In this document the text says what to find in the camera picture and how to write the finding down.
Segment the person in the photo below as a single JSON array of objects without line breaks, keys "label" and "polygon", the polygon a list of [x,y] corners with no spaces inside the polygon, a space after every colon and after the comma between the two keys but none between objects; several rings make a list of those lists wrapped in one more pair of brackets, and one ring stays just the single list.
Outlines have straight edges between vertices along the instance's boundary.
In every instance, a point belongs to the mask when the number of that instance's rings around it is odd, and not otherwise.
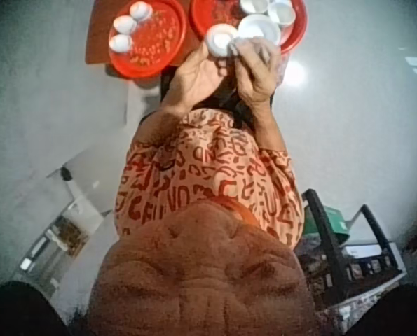
[{"label": "person", "polygon": [[[86,315],[97,335],[316,333],[292,252],[302,201],[271,112],[281,55],[263,38],[233,45],[234,70],[201,43],[133,137],[116,198],[120,240]],[[235,128],[228,111],[193,109],[230,73],[253,129]]]}]

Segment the patterned shirt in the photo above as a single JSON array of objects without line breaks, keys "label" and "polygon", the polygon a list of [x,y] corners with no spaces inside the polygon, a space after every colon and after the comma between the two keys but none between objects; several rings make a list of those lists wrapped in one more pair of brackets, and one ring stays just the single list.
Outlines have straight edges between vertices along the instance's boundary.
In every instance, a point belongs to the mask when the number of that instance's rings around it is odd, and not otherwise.
[{"label": "patterned shirt", "polygon": [[303,230],[303,208],[285,151],[259,148],[248,128],[233,128],[219,110],[190,112],[166,143],[134,142],[116,198],[119,235],[181,207],[214,196],[232,197],[261,229],[294,248]]}]

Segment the floor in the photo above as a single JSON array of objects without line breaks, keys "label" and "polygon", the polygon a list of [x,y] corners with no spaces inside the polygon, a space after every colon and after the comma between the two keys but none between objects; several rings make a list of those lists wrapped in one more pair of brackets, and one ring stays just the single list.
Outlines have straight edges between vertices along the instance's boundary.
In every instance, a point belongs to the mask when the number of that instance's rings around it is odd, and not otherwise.
[{"label": "floor", "polygon": [[[417,0],[305,2],[308,29],[273,102],[299,189],[347,219],[368,204],[402,247],[417,226]],[[156,80],[84,64],[92,4],[0,4],[0,283],[72,202],[63,164],[99,212],[113,208],[130,139],[158,103]],[[352,239],[373,240],[360,220]]]}]

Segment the wooden table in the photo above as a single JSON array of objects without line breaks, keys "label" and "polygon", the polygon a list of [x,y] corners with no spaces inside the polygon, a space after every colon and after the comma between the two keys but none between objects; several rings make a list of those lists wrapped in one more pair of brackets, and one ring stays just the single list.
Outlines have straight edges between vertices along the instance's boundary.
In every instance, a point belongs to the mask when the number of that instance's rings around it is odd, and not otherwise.
[{"label": "wooden table", "polygon": [[[85,52],[86,64],[110,64],[109,32],[116,14],[131,0],[95,0],[91,12]],[[191,0],[179,0],[186,14]],[[200,40],[188,21],[186,37],[170,65],[178,67],[185,57],[200,44]]]}]

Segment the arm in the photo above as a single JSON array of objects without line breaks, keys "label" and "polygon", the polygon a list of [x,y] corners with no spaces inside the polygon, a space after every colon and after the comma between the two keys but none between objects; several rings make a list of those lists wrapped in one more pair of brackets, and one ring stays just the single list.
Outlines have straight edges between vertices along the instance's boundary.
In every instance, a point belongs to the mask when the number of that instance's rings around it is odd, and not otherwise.
[{"label": "arm", "polygon": [[236,39],[234,48],[239,54],[235,59],[238,93],[252,110],[255,141],[262,149],[285,151],[269,102],[277,86],[280,51],[264,38]]},{"label": "arm", "polygon": [[252,113],[258,147],[271,151],[286,151],[285,140],[273,117],[269,101],[255,106]]},{"label": "arm", "polygon": [[160,146],[191,109],[162,104],[137,129],[133,142]]},{"label": "arm", "polygon": [[160,108],[138,127],[133,142],[162,145],[193,106],[209,97],[226,76],[225,66],[210,58],[202,42],[175,72]]}]

